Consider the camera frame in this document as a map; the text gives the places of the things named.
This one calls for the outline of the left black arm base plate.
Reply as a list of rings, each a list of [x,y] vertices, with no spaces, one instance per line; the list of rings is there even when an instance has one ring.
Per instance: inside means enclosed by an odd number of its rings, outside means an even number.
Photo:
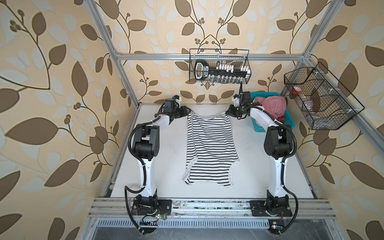
[[[139,216],[169,215],[172,210],[172,200],[136,199],[133,203],[133,210]]]

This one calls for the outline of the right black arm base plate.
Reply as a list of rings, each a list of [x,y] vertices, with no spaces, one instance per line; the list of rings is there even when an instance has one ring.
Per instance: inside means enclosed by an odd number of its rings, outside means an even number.
[[[253,200],[249,201],[253,217],[292,217],[290,206],[267,204],[266,201]]]

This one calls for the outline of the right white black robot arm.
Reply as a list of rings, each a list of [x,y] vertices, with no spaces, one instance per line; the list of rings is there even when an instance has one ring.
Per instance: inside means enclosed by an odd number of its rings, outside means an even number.
[[[251,204],[251,207],[260,214],[271,217],[284,215],[291,217],[289,195],[285,173],[288,159],[297,151],[296,137],[289,125],[284,125],[268,113],[264,107],[256,103],[247,103],[240,106],[230,105],[226,114],[237,119],[250,116],[266,131],[264,141],[265,153],[270,156],[270,182],[264,204]]]

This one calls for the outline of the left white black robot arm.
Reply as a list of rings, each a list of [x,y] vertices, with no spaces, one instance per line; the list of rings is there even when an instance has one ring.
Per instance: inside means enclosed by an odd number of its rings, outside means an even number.
[[[155,183],[155,159],[160,150],[160,132],[173,120],[189,115],[192,110],[186,106],[166,106],[163,104],[155,114],[155,119],[138,124],[129,136],[128,150],[140,164],[142,185],[139,190],[125,186],[125,194],[136,194],[133,207],[139,216],[155,216],[163,213],[158,203]]]

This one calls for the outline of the black white striped tank top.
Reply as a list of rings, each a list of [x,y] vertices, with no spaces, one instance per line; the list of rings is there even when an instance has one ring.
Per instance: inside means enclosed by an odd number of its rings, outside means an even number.
[[[233,167],[239,161],[228,115],[189,113],[185,184],[213,183],[231,187]]]

